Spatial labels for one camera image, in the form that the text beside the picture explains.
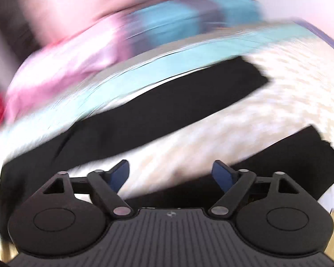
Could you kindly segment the pink floral folded sheet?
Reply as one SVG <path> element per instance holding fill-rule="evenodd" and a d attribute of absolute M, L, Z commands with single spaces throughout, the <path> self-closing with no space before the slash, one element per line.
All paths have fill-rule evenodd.
<path fill-rule="evenodd" d="M 125 16 L 116 13 L 86 30 L 32 53 L 18 68 L 5 96 L 5 119 L 14 122 L 68 87 L 124 59 Z"/>

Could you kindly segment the chevron patterned quilt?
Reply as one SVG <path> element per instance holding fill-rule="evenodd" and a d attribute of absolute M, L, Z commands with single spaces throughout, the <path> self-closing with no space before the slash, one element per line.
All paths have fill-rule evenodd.
<path fill-rule="evenodd" d="M 84 80 L 0 131 L 0 173 L 6 161 L 80 119 L 237 55 L 256 66 L 268 83 L 189 127 L 69 173 L 86 175 L 125 158 L 131 176 L 120 194 L 132 198 L 205 174 L 214 159 L 241 161 L 307 125 L 334 145 L 334 42 L 304 22 L 269 24 L 226 28 L 166 44 Z"/>

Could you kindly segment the teal grey striped bedding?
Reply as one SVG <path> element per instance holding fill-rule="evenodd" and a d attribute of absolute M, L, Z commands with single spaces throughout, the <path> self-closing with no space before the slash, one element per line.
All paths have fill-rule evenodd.
<path fill-rule="evenodd" d="M 136 56 L 188 37 L 262 21 L 255 0 L 168 0 L 124 17 L 123 33 Z"/>

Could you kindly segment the black pants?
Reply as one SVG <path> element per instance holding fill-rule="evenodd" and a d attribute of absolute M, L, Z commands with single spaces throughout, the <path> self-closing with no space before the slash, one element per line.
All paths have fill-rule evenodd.
<path fill-rule="evenodd" d="M 13 211 L 59 171 L 134 150 L 221 113 L 268 79 L 243 57 L 162 84 L 132 101 L 74 123 L 63 134 L 4 164 L 0 235 L 9 239 Z M 334 150 L 306 127 L 236 164 L 260 176 L 286 171 L 314 198 L 334 183 Z"/>

